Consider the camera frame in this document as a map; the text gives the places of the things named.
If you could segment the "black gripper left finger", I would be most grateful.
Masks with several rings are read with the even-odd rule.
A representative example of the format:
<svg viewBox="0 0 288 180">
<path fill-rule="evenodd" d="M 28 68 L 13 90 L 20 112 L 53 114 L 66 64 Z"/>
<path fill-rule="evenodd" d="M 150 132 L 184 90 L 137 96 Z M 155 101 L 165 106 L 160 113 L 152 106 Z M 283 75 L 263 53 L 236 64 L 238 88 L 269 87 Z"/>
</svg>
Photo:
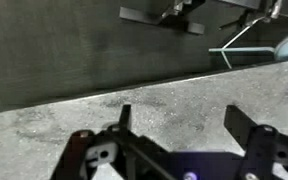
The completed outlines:
<svg viewBox="0 0 288 180">
<path fill-rule="evenodd" d="M 118 145 L 118 154 L 112 167 L 124 180 L 170 180 L 159 162 L 167 151 L 146 136 L 131 131 L 132 108 L 123 105 L 117 124 L 112 126 L 112 136 Z"/>
</svg>

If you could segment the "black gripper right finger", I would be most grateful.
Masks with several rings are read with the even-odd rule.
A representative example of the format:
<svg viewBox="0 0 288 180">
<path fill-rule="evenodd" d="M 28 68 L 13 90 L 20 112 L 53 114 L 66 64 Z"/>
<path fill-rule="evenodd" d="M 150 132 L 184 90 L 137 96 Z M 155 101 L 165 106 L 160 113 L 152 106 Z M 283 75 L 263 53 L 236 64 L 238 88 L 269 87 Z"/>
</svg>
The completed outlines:
<svg viewBox="0 0 288 180">
<path fill-rule="evenodd" d="M 241 109 L 228 105 L 224 126 L 245 151 L 236 171 L 237 180 L 282 180 L 272 170 L 280 165 L 288 174 L 288 137 L 275 127 L 257 124 Z"/>
</svg>

